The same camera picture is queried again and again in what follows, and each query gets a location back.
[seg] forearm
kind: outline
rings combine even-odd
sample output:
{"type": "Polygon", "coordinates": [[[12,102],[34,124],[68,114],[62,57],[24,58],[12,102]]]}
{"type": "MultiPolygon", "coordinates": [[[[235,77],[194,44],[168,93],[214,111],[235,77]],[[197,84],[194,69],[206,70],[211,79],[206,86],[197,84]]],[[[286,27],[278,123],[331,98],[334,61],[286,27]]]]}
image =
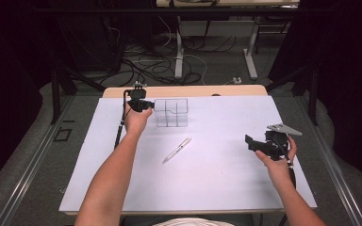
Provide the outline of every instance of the forearm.
{"type": "Polygon", "coordinates": [[[77,225],[118,225],[140,135],[126,134],[93,177],[77,225]]]}
{"type": "Polygon", "coordinates": [[[288,216],[289,225],[325,225],[296,191],[292,183],[285,183],[284,185],[279,186],[277,191],[288,216]]]}

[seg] black stand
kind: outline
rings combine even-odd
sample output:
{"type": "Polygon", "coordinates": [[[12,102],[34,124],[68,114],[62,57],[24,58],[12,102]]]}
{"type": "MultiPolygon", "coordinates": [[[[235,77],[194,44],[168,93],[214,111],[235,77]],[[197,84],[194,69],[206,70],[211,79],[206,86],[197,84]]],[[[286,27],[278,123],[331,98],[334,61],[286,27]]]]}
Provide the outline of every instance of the black stand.
{"type": "Polygon", "coordinates": [[[304,90],[307,87],[307,80],[310,83],[310,92],[309,92],[309,101],[308,101],[308,116],[314,125],[318,125],[316,118],[316,104],[317,104],[317,92],[318,92],[318,77],[319,77],[319,67],[314,69],[309,69],[304,66],[299,68],[295,72],[290,75],[269,84],[266,86],[266,91],[269,92],[276,87],[285,84],[286,82],[292,80],[297,76],[303,76],[298,83],[293,86],[292,93],[294,96],[302,96],[304,94],[304,90]]]}
{"type": "Polygon", "coordinates": [[[52,100],[53,100],[53,118],[51,124],[55,124],[59,115],[60,115],[60,93],[59,86],[61,86],[66,93],[66,95],[75,95],[77,93],[77,87],[70,78],[69,75],[74,76],[75,78],[81,80],[82,82],[88,84],[89,86],[99,90],[105,91],[105,87],[91,81],[89,78],[85,77],[83,74],[67,67],[67,66],[56,66],[51,71],[51,82],[52,82],[52,100]]]}
{"type": "Polygon", "coordinates": [[[318,94],[319,70],[322,62],[326,58],[329,50],[335,42],[335,35],[337,33],[338,25],[342,24],[343,20],[343,17],[341,16],[342,11],[346,10],[346,6],[344,6],[343,3],[339,4],[339,6],[340,10],[336,13],[334,18],[332,18],[333,20],[324,31],[324,35],[322,35],[319,44],[314,50],[313,57],[311,57],[303,67],[266,86],[266,90],[271,91],[279,85],[285,84],[286,82],[300,76],[301,79],[295,83],[292,89],[292,93],[294,96],[302,96],[304,91],[307,88],[309,89],[308,116],[314,125],[318,125],[316,119],[316,103],[318,94]]]}

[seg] white table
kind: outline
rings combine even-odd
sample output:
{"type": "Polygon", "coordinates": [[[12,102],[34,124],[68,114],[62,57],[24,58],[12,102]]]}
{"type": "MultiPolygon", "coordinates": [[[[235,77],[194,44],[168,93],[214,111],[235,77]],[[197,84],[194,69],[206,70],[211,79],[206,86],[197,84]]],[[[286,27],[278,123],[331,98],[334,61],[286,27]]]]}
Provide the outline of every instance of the white table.
{"type": "MultiPolygon", "coordinates": [[[[156,0],[158,7],[167,8],[170,0],[156,0]]],[[[296,5],[299,0],[220,0],[216,7],[268,7],[268,6],[288,6],[296,5]]],[[[177,8],[182,7],[209,7],[208,3],[187,3],[174,0],[177,8]]],[[[182,76],[182,66],[184,49],[182,47],[182,37],[203,36],[206,31],[206,22],[204,21],[181,21],[178,17],[180,30],[177,32],[177,57],[175,63],[176,78],[182,76]]],[[[212,21],[207,36],[239,36],[250,37],[249,46],[243,49],[246,65],[248,67],[251,79],[257,79],[255,64],[252,59],[252,52],[255,48],[255,39],[260,26],[260,17],[255,17],[253,21],[212,21]]]]}
{"type": "MultiPolygon", "coordinates": [[[[255,95],[209,97],[205,94],[233,95],[233,88],[190,87],[191,92],[184,95],[189,100],[187,127],[156,127],[153,114],[137,148],[124,215],[283,210],[267,169],[244,141],[245,134],[264,141],[266,126],[281,122],[278,111],[272,97],[263,95],[265,90],[261,86],[240,86],[235,92],[239,95],[247,88],[245,93],[252,90],[255,95]],[[198,97],[189,97],[194,90],[200,90],[198,97]],[[167,154],[186,137],[192,137],[190,144],[163,165],[167,154]]],[[[147,100],[156,99],[149,98],[149,93],[181,97],[188,89],[167,88],[165,92],[164,88],[150,88],[147,100]]],[[[120,94],[122,90],[108,93],[120,94]]],[[[59,211],[77,214],[91,178],[112,152],[122,104],[121,98],[100,99],[59,211]]],[[[314,208],[317,205],[299,160],[294,163],[297,189],[314,208]]]]}

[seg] white shirt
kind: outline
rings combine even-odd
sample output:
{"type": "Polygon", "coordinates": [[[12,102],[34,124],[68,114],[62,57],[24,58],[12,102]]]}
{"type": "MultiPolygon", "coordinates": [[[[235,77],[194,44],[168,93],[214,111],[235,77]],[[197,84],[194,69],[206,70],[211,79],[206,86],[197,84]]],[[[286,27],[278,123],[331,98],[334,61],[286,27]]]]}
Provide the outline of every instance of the white shirt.
{"type": "Polygon", "coordinates": [[[175,218],[154,226],[233,226],[229,223],[202,218],[175,218]]]}

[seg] wrist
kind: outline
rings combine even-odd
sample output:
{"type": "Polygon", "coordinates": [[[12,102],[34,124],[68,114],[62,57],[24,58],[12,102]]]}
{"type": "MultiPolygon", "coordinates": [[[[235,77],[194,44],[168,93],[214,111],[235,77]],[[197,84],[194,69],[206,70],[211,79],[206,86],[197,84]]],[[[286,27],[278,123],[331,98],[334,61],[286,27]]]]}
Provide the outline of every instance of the wrist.
{"type": "Polygon", "coordinates": [[[126,135],[127,137],[133,137],[133,138],[139,139],[141,134],[142,134],[142,131],[138,131],[138,130],[127,130],[127,132],[126,132],[125,135],[126,135]]]}
{"type": "Polygon", "coordinates": [[[278,192],[295,190],[295,186],[293,185],[292,181],[290,181],[289,179],[279,181],[277,183],[274,183],[273,185],[278,192]]]}

